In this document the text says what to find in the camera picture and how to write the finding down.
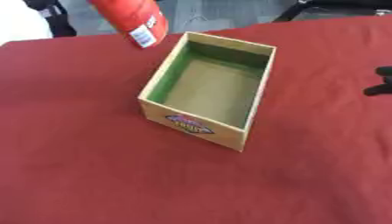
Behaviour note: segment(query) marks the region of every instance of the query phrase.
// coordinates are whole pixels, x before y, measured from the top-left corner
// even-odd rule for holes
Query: spray can
[[[168,23],[154,0],[89,0],[132,44],[141,48],[158,45]]]

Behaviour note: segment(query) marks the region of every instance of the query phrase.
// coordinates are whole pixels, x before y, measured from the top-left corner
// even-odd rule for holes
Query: cardboard box
[[[149,120],[242,151],[275,53],[187,32],[138,99]]]

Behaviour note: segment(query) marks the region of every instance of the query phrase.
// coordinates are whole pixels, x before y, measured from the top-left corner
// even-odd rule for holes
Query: maroon fabric
[[[240,154],[144,119],[175,45],[119,36],[0,48],[1,224],[389,224],[392,17],[217,31],[278,46]]]

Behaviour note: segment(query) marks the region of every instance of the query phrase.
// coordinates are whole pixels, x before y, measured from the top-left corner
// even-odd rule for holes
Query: barcode
[[[129,34],[141,47],[152,46],[155,42],[157,42],[154,35],[152,35],[151,31],[147,28],[147,26],[145,26],[145,24],[142,24]]]

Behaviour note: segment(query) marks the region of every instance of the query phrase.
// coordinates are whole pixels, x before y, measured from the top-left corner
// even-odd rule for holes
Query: colorful logo
[[[180,127],[186,132],[192,134],[213,134],[209,128],[203,126],[199,122],[191,121],[188,118],[185,118],[183,115],[167,115],[167,119],[172,121],[177,127]]]

